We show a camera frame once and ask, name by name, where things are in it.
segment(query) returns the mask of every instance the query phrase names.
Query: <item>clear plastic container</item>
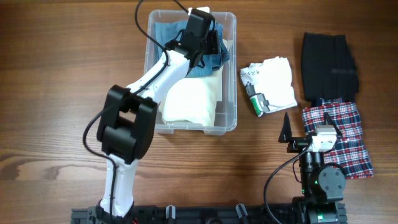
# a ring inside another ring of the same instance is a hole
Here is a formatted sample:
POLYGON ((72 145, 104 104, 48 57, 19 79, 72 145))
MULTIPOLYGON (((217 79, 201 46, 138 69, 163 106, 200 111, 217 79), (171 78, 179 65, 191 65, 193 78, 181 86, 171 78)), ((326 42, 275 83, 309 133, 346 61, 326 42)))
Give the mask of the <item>clear plastic container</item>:
MULTIPOLYGON (((222 100, 217 101, 214 126, 202 126, 190 122, 165 124, 162 113, 158 111, 155 132, 173 134, 175 129, 201 130, 205 134, 223 135, 232 131, 237 124, 236 108, 236 17, 231 12, 212 12, 217 22, 224 26, 223 38, 228 41, 229 60, 224 64, 222 80, 222 100)), ((186 21, 188 15, 184 11, 155 10, 149 14, 148 34, 155 36, 155 22, 186 21)), ((144 72, 147 73, 155 64, 154 43, 147 40, 144 72)))

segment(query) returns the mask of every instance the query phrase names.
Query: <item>wood grain surface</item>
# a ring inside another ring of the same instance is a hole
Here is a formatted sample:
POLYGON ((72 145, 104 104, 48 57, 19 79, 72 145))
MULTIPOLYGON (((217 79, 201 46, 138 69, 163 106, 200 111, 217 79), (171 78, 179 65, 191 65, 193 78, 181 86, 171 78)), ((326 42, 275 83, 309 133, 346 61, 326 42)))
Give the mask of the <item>wood grain surface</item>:
MULTIPOLYGON (((287 57, 299 106, 287 110, 303 135, 300 54, 304 32, 346 34, 359 69, 357 105, 375 177, 348 180, 350 223, 398 220, 398 5, 396 1, 182 1, 238 20, 237 69, 287 57)), ((109 88, 144 68, 146 39, 136 2, 0 5, 0 223, 69 223, 71 208, 95 205, 105 161, 81 136, 109 88)), ((154 9, 145 2, 147 29, 154 9)), ((238 126, 221 137, 176 131, 154 136, 134 184, 136 205, 258 205, 270 173, 291 158, 277 138, 284 112, 257 118, 238 85, 238 126)), ((89 144, 100 150, 94 131, 89 144)), ((274 178, 269 201, 301 194, 291 166, 274 178)))

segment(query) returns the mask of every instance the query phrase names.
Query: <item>black cable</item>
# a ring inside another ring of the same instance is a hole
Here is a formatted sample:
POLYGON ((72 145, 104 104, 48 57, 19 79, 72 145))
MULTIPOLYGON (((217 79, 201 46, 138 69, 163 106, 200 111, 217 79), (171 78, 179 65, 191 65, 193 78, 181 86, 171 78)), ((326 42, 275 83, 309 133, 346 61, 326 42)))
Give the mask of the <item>black cable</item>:
POLYGON ((138 89, 137 91, 135 91, 133 94, 138 94, 139 92, 141 92, 142 90, 145 90, 147 88, 147 86, 152 83, 165 69, 166 66, 169 64, 169 55, 166 52, 166 49, 160 44, 158 43, 158 41, 156 41, 155 39, 153 39, 150 35, 148 35, 142 28, 141 26, 138 24, 138 20, 137 20, 137 14, 138 14, 138 9, 139 6, 141 5, 141 3, 144 0, 140 0, 137 4, 136 7, 136 13, 134 15, 134 20, 136 22, 136 26, 138 27, 138 29, 142 32, 142 34, 144 34, 144 36, 146 36, 149 40, 151 40, 153 43, 155 43, 158 47, 160 47, 160 49, 162 49, 163 53, 166 55, 166 61, 163 64, 163 67, 156 73, 156 75, 154 75, 150 80, 148 80, 147 83, 143 84, 140 89, 138 89))
POLYGON ((174 1, 175 1, 175 3, 177 3, 177 4, 182 8, 182 10, 184 10, 186 13, 188 13, 188 9, 186 9, 185 7, 183 7, 183 6, 179 3, 178 0, 174 0, 174 1))
POLYGON ((304 155, 304 153, 306 153, 306 151, 308 150, 308 147, 306 147, 302 152, 300 152, 297 156, 289 159, 288 161, 286 161, 284 164, 280 165, 278 168, 276 168, 276 170, 273 171, 273 173, 268 177, 267 182, 264 186, 264 204, 267 208, 267 211, 269 213, 269 215, 272 217, 272 219, 274 219, 274 221, 278 224, 281 224, 281 222, 276 219, 276 217, 274 216, 274 214, 272 214, 271 209, 269 208, 268 205, 268 201, 267 201, 267 188, 269 185, 269 182, 271 181, 271 179, 276 175, 276 173, 278 173, 278 171, 280 171, 281 169, 283 169, 287 164, 290 164, 291 162, 293 162, 294 160, 300 158, 300 156, 304 155))
POLYGON ((180 31, 178 32, 178 34, 174 37, 173 40, 177 40, 177 38, 179 37, 179 35, 181 34, 181 32, 185 30, 185 29, 180 29, 180 31))
POLYGON ((296 159, 296 160, 294 160, 294 162, 293 162, 293 173, 294 173, 294 178, 296 178, 296 181, 297 181, 298 183, 301 183, 301 180, 299 180, 299 179, 297 178, 296 171, 294 170, 294 164, 296 164, 297 161, 299 161, 299 159, 296 159))
POLYGON ((87 134, 88 134, 88 131, 90 130, 90 128, 92 127, 92 125, 95 123, 95 121, 98 120, 98 118, 100 118, 102 116, 102 114, 107 112, 112 107, 113 106, 109 106, 109 107, 101 110, 97 115, 95 115, 95 117, 87 124, 85 132, 83 133, 83 145, 86 147, 87 151, 91 152, 92 154, 94 154, 96 156, 100 156, 102 158, 105 158, 105 159, 111 161, 112 165, 113 165, 113 177, 112 177, 112 184, 111 184, 111 199, 110 199, 110 204, 109 204, 110 224, 112 224, 112 219, 113 219, 113 217, 112 217, 113 189, 114 189, 114 182, 116 180, 116 171, 117 171, 118 167, 112 158, 105 156, 103 154, 100 154, 98 152, 95 152, 92 149, 90 149, 90 147, 87 145, 87 134))
POLYGON ((213 28, 211 29, 211 31, 214 31, 214 28, 216 27, 216 18, 212 16, 211 20, 213 21, 213 28))

